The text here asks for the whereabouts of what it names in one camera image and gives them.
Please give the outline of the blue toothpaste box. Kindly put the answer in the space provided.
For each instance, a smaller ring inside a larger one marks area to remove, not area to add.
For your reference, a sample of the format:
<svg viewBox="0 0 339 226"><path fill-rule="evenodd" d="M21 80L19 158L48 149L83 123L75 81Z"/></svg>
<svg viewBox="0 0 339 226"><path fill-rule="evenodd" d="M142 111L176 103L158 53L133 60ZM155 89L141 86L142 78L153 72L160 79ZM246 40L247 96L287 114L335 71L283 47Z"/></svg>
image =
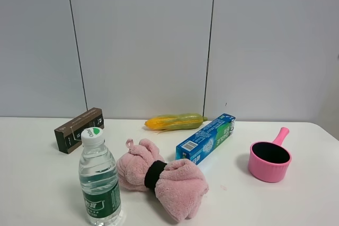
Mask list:
<svg viewBox="0 0 339 226"><path fill-rule="evenodd" d="M223 113L176 146L175 160L188 159L198 165L234 131L236 118Z"/></svg>

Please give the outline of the yellow corn cob toy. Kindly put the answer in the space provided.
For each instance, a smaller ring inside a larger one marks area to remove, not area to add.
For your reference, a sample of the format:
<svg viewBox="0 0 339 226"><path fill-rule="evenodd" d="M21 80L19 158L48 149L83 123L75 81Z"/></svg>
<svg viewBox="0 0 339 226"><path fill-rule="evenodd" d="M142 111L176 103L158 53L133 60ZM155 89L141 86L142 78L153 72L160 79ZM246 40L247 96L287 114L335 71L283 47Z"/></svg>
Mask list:
<svg viewBox="0 0 339 226"><path fill-rule="evenodd" d="M159 115L145 122L145 126L153 131L192 130L199 128L208 118L198 113L178 115Z"/></svg>

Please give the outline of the pink towel with black band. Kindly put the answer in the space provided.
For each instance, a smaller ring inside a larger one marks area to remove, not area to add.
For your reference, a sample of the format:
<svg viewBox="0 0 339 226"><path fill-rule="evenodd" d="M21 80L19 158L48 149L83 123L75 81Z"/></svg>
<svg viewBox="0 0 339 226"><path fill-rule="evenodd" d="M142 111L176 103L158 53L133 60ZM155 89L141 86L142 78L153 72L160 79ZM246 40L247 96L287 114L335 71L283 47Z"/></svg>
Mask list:
<svg viewBox="0 0 339 226"><path fill-rule="evenodd" d="M128 152L117 161L119 185L129 191L153 191L169 215L181 222L195 217L209 185L188 159L166 163L150 140L126 141Z"/></svg>

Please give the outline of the clear water bottle green label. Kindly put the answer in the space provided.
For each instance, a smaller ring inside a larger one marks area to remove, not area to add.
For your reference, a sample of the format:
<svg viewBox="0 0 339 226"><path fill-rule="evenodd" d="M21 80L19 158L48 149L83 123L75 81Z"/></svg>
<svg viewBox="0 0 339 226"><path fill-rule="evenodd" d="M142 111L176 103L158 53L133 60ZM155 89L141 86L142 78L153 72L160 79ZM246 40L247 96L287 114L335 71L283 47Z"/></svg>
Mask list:
<svg viewBox="0 0 339 226"><path fill-rule="evenodd" d="M79 181L91 225L117 225L121 222L118 172L113 154L105 145L103 130L84 129L83 152L79 161Z"/></svg>

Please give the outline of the brown cardboard box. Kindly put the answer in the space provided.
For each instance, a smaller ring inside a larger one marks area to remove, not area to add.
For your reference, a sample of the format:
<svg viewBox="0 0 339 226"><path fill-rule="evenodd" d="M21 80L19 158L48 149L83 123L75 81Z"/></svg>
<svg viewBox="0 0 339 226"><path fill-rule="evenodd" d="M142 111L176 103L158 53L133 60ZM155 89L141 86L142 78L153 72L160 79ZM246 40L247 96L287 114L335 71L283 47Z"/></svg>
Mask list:
<svg viewBox="0 0 339 226"><path fill-rule="evenodd" d="M82 144L82 131L91 127L104 129L100 108L93 107L54 130L59 151L65 154L73 152Z"/></svg>

